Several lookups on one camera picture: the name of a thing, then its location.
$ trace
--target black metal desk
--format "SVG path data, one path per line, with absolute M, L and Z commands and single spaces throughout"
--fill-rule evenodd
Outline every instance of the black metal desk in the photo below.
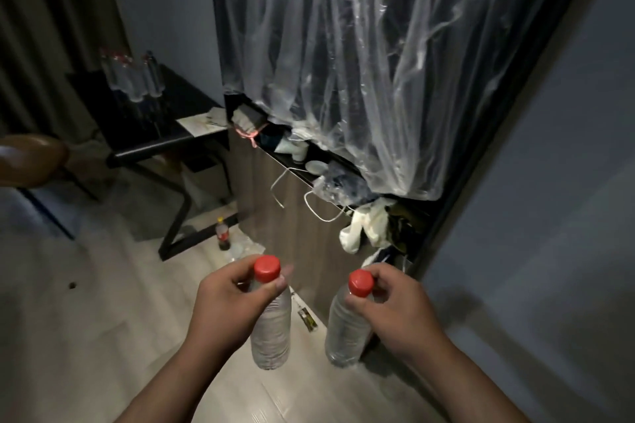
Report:
M 116 99 L 101 71 L 69 74 L 68 80 L 95 119 L 112 151 L 108 155 L 107 165 L 113 168 L 126 167 L 183 196 L 183 203 L 159 247 L 159 256 L 165 261 L 214 236 L 216 224 L 175 242 L 174 239 L 192 206 L 192 198 L 183 187 L 150 171 L 139 162 L 169 150 L 198 145 L 204 140 L 215 139 L 227 148 L 229 142 L 226 130 L 195 138 L 177 122 L 177 119 L 202 114 L 219 105 L 169 68 L 162 66 L 162 69 L 166 89 L 161 99 L 163 116 L 160 123 L 141 123 L 130 112 L 134 109 L 133 106 L 125 106 L 122 100 Z M 214 162 L 222 165 L 231 191 L 225 162 L 214 154 L 209 155 Z M 236 222 L 236 215 L 227 219 L 230 226 Z

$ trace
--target desk leg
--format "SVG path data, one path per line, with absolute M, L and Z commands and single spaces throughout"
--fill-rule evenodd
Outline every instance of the desk leg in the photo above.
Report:
M 196 246 L 196 244 L 205 241 L 206 239 L 216 235 L 216 224 L 206 227 L 201 231 L 198 231 L 192 235 L 189 235 L 185 238 L 179 239 L 179 241 L 174 242 L 174 238 L 179 234 L 179 229 L 185 222 L 187 218 L 187 213 L 190 211 L 192 207 L 192 198 L 187 191 L 175 184 L 174 182 L 156 174 L 153 171 L 141 166 L 141 164 L 131 163 L 125 166 L 127 169 L 130 169 L 132 172 L 139 174 L 147 179 L 153 180 L 157 184 L 160 184 L 163 187 L 167 187 L 171 191 L 179 193 L 183 196 L 183 203 L 177 212 L 177 215 L 172 221 L 168 232 L 163 237 L 163 241 L 161 242 L 161 246 L 159 247 L 159 256 L 162 261 L 166 259 L 170 259 L 173 256 L 185 251 L 186 249 L 190 249 L 192 246 Z M 227 226 L 234 226 L 234 224 L 238 224 L 238 217 L 236 214 L 225 219 Z

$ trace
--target red bottle cap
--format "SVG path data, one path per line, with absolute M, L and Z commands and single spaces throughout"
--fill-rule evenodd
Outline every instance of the red bottle cap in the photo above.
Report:
M 367 297 L 375 286 L 375 278 L 365 269 L 356 269 L 349 275 L 349 291 L 360 298 Z
M 253 265 L 253 272 L 258 283 L 269 283 L 280 276 L 280 259 L 269 254 L 260 256 Z

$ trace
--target wooden floor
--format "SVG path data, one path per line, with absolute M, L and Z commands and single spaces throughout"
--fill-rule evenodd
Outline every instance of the wooden floor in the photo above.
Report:
M 215 239 L 160 261 L 179 197 L 107 170 L 103 155 L 89 145 L 70 163 L 100 203 L 68 182 L 37 191 L 76 242 L 16 191 L 0 190 L 0 421 L 113 421 L 179 347 L 199 281 L 225 264 Z M 189 224 L 232 211 L 211 203 Z M 294 312 L 291 331 L 290 359 L 275 371 L 259 370 L 243 346 L 194 421 L 441 421 L 394 375 L 332 367 L 322 325 L 309 333 Z

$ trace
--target curtain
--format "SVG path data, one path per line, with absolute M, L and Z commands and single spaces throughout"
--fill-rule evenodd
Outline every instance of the curtain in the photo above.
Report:
M 66 80 L 127 50 L 115 0 L 0 0 L 0 132 L 81 142 L 97 128 Z
M 436 200 L 544 0 L 215 0 L 226 93 Z

